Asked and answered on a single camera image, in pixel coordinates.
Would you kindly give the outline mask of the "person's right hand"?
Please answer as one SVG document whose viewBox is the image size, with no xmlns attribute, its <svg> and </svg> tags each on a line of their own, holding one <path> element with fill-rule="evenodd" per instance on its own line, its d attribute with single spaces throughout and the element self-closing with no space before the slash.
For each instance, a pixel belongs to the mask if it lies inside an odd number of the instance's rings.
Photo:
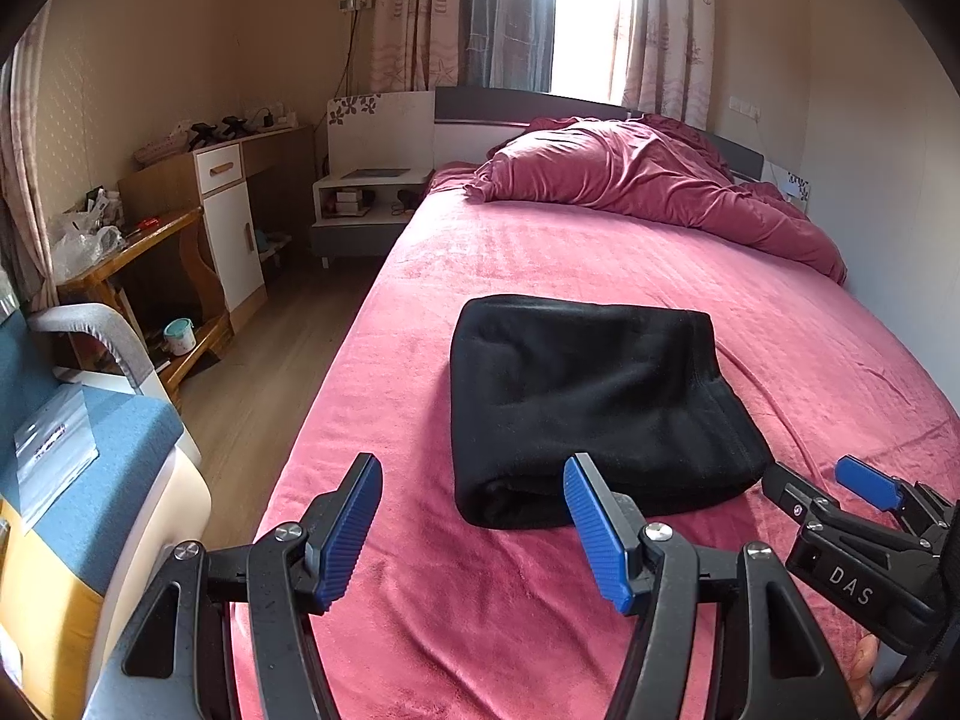
<svg viewBox="0 0 960 720">
<path fill-rule="evenodd" d="M 911 718 L 937 679 L 937 673 L 928 673 L 916 686 L 900 683 L 890 686 L 884 694 L 878 694 L 872 677 L 877 665 L 880 642 L 873 635 L 866 635 L 857 642 L 853 664 L 848 671 L 848 688 L 853 696 L 857 713 L 866 717 L 867 710 L 874 707 L 885 718 Z"/>
</svg>

